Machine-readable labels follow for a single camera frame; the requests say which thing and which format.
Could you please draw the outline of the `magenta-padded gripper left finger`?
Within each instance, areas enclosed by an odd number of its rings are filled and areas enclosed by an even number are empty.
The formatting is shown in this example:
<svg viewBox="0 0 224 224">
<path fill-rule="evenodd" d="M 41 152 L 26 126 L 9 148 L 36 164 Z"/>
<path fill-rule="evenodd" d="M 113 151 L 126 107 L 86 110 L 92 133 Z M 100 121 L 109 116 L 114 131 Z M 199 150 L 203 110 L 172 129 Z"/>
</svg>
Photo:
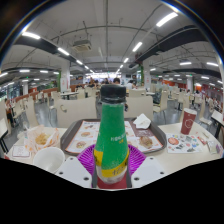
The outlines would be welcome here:
<svg viewBox="0 0 224 224">
<path fill-rule="evenodd" d="M 93 151 L 94 145 L 91 145 L 78 156 L 68 157 L 56 175 L 84 188 L 96 188 L 97 173 Z"/>
</svg>

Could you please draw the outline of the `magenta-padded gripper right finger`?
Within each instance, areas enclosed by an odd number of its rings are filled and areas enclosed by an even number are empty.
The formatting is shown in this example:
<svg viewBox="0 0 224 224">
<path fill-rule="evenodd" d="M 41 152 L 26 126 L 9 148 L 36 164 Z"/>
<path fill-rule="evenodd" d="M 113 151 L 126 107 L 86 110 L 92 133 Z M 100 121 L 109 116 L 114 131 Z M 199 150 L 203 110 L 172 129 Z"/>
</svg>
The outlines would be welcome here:
<svg viewBox="0 0 224 224">
<path fill-rule="evenodd" d="M 127 187 L 140 188 L 166 176 L 166 172 L 154 156 L 146 156 L 129 145 Z"/>
</svg>

